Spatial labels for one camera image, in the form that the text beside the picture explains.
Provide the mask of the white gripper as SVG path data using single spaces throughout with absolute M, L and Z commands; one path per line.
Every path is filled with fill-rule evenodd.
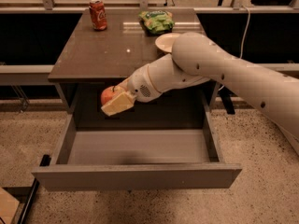
M 151 83 L 150 72 L 147 66 L 142 66 L 135 70 L 129 78 L 123 80 L 119 86 L 125 91 L 102 105 L 102 111 L 108 115 L 113 116 L 128 110 L 134 106 L 135 99 L 138 102 L 147 103 L 157 99 L 162 94 L 158 92 Z

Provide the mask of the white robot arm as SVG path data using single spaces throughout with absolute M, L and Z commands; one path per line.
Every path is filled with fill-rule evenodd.
M 172 51 L 135 70 L 101 94 L 102 111 L 112 116 L 136 101 L 147 103 L 173 89 L 215 80 L 276 123 L 299 152 L 299 79 L 229 54 L 205 35 L 185 33 Z

